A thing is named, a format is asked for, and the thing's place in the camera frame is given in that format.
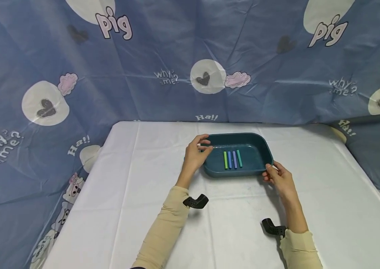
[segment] white tablecloth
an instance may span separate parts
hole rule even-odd
[[[263,136],[292,173],[326,269],[380,268],[380,194],[324,125],[119,122],[62,229],[44,269],[129,269],[179,175],[187,144],[201,133]],[[191,210],[168,269],[283,269],[260,221],[284,224],[278,196],[256,177],[197,173]]]

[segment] hand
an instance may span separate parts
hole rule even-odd
[[[273,164],[275,167],[270,164],[266,164],[266,172],[262,173],[263,181],[274,184],[275,188],[278,190],[281,200],[283,201],[283,204],[299,201],[295,183],[292,178],[292,173],[290,173],[277,161],[274,161]]]
[[[198,146],[198,144],[211,144],[211,142],[207,140],[208,136],[208,134],[198,135],[187,146],[183,167],[181,168],[181,174],[176,186],[188,189],[193,174],[202,166],[208,155],[212,152],[212,146]]]

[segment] pink cloud print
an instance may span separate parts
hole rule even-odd
[[[233,75],[229,75],[226,77],[226,82],[224,85],[231,89],[241,88],[242,86],[247,85],[251,80],[250,75],[247,73],[235,72]]]
[[[65,74],[65,76],[60,76],[60,83],[58,84],[58,89],[62,96],[70,94],[70,92],[75,88],[76,82],[78,81],[78,76],[76,74]]]

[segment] blue backdrop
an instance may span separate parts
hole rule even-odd
[[[0,268],[139,120],[331,124],[380,189],[380,0],[0,0]]]

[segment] left hand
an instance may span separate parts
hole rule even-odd
[[[202,166],[208,155],[212,152],[212,146],[198,146],[198,144],[211,144],[208,134],[196,136],[186,148],[182,172],[191,173],[192,175]]]

